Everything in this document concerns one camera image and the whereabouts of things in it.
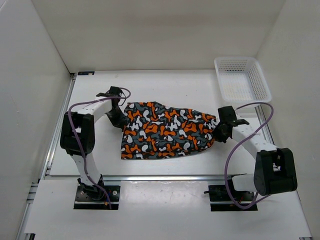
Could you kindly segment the orange camouflage shorts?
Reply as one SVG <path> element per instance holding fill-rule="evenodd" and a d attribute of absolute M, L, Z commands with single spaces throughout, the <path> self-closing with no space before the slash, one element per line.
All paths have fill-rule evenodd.
<path fill-rule="evenodd" d="M 210 148 L 217 126 L 214 115 L 156 101 L 130 102 L 121 140 L 123 160 L 184 157 Z"/>

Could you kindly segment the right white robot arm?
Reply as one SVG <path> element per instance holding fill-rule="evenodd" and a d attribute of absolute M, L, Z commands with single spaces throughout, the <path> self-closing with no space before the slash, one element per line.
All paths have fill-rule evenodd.
<path fill-rule="evenodd" d="M 213 137 L 219 143 L 231 138 L 254 158 L 253 174 L 240 174 L 231 178 L 224 193 L 230 200 L 238 199 L 244 191 L 268 196 L 294 192 L 298 188 L 293 152 L 289 148 L 279 148 L 267 142 L 255 132 L 250 123 L 241 119 L 232 106 L 218 109 L 219 123 Z"/>

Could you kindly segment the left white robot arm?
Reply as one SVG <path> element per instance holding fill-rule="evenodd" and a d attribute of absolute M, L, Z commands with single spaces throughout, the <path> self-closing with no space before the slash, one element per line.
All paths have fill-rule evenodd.
<path fill-rule="evenodd" d="M 130 96 L 128 89 L 111 86 L 108 91 L 98 93 L 94 100 L 74 103 L 63 116 L 60 147 L 75 162 L 82 191 L 94 201 L 110 200 L 93 156 L 95 123 L 102 117 L 108 117 L 113 127 L 122 130 L 127 120 L 120 106 Z"/>

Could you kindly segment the white plastic basket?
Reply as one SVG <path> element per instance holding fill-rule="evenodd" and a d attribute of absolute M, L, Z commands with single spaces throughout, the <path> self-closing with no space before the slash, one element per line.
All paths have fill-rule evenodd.
<path fill-rule="evenodd" d="M 214 59 L 222 99 L 231 104 L 270 102 L 272 95 L 259 62 L 253 57 Z"/>

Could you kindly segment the black corner label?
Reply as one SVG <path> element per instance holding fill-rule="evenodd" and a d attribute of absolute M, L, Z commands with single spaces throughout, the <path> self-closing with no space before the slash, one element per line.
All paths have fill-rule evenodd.
<path fill-rule="evenodd" d="M 93 76 L 95 71 L 79 71 L 77 73 L 78 76 Z"/>

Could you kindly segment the aluminium right side rail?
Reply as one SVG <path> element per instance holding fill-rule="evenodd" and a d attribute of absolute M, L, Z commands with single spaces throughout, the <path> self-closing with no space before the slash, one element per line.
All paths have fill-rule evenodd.
<path fill-rule="evenodd" d="M 269 122 L 272 119 L 274 114 L 273 108 L 267 105 L 266 103 L 264 103 L 264 104 L 259 104 L 254 109 L 255 109 L 258 121 L 262 126 L 260 130 L 263 134 L 263 137 L 267 142 L 274 145 L 275 144 L 274 139 L 272 137 L 272 133 L 269 127 Z"/>

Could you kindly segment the aluminium rail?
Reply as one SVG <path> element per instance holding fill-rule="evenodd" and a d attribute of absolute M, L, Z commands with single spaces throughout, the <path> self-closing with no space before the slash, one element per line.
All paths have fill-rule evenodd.
<path fill-rule="evenodd" d="M 103 175 L 106 182 L 119 181 L 223 181 L 223 175 Z"/>
<path fill-rule="evenodd" d="M 74 88 L 76 77 L 77 77 L 76 73 L 71 73 L 70 74 L 70 82 L 69 82 L 68 88 L 66 90 L 66 93 L 65 93 L 65 96 L 64 96 L 64 99 L 63 99 L 63 102 L 62 102 L 62 106 L 61 106 L 60 111 L 59 111 L 57 122 L 56 122 L 56 125 L 55 125 L 55 128 L 54 128 L 54 131 L 53 131 L 53 135 L 52 135 L 52 138 L 51 138 L 51 141 L 50 141 L 46 156 L 44 158 L 42 169 L 41 169 L 40 174 L 39 174 L 38 182 L 40 180 L 44 180 L 45 179 L 47 171 L 51 168 L 51 165 L 52 165 L 52 162 L 53 162 L 53 158 L 54 158 L 54 155 L 55 155 L 55 151 L 56 151 L 56 148 L 57 148 L 57 145 L 58 145 L 58 141 L 60 139 L 60 132 L 61 132 L 62 124 L 63 124 L 64 114 L 67 111 L 67 107 L 68 107 L 69 102 L 70 102 L 70 98 L 71 98 L 71 95 L 72 95 L 72 91 L 73 91 L 73 88 Z"/>
<path fill-rule="evenodd" d="M 274 145 L 275 144 L 274 139 L 272 137 L 272 133 L 269 127 L 269 122 L 272 119 L 274 114 L 273 108 L 267 105 L 266 103 L 264 103 L 264 104 L 259 104 L 254 109 L 255 109 L 258 121 L 262 126 L 260 130 L 263 134 L 263 137 L 267 142 Z"/>

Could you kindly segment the aluminium front rail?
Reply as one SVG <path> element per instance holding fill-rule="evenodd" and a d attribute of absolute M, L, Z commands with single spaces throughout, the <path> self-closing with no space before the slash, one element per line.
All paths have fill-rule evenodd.
<path fill-rule="evenodd" d="M 223 181 L 223 175 L 103 175 L 106 182 L 119 181 Z"/>

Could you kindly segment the aluminium left side rail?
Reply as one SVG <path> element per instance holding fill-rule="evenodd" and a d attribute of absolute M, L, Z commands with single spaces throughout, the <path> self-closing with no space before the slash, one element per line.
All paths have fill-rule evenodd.
<path fill-rule="evenodd" d="M 57 122 L 56 122 L 56 125 L 55 125 L 55 128 L 54 128 L 54 131 L 53 131 L 53 135 L 52 135 L 52 138 L 51 138 L 51 141 L 50 141 L 46 156 L 44 158 L 42 169 L 41 169 L 40 174 L 39 174 L 38 182 L 40 180 L 44 180 L 45 179 L 47 171 L 51 168 L 51 165 L 52 165 L 52 162 L 53 162 L 53 158 L 54 158 L 54 155 L 55 155 L 55 151 L 56 151 L 56 148 L 57 148 L 57 145 L 58 145 L 58 141 L 60 139 L 60 132 L 61 132 L 62 124 L 63 124 L 64 114 L 67 111 L 67 107 L 68 107 L 69 102 L 70 102 L 70 98 L 71 98 L 71 95 L 72 95 L 72 91 L 73 91 L 73 88 L 74 88 L 76 77 L 77 77 L 76 73 L 71 73 L 70 74 L 70 82 L 69 82 L 68 88 L 66 90 L 66 93 L 65 93 L 65 96 L 64 96 L 64 99 L 63 99 L 63 102 L 62 102 L 62 106 L 61 106 L 60 111 L 59 111 Z"/>

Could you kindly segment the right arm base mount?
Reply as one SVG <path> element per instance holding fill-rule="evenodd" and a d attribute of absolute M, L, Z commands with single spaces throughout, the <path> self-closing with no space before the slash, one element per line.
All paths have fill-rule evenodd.
<path fill-rule="evenodd" d="M 236 191 L 231 179 L 228 180 L 230 192 L 235 201 L 243 207 L 248 206 L 253 200 L 255 194 L 251 191 Z M 208 189 L 203 192 L 209 196 L 211 212 L 254 212 L 258 211 L 257 205 L 248 209 L 237 207 L 230 199 L 226 186 L 222 183 L 209 184 Z"/>

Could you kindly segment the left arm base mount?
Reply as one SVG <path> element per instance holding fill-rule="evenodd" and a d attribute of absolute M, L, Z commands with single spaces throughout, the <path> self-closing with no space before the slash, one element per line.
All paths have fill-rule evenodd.
<path fill-rule="evenodd" d="M 73 208 L 75 210 L 118 210 L 120 202 L 120 185 L 105 185 L 100 177 L 98 185 L 104 188 L 102 191 L 95 185 L 82 183 L 77 179 L 78 186 L 74 198 Z"/>

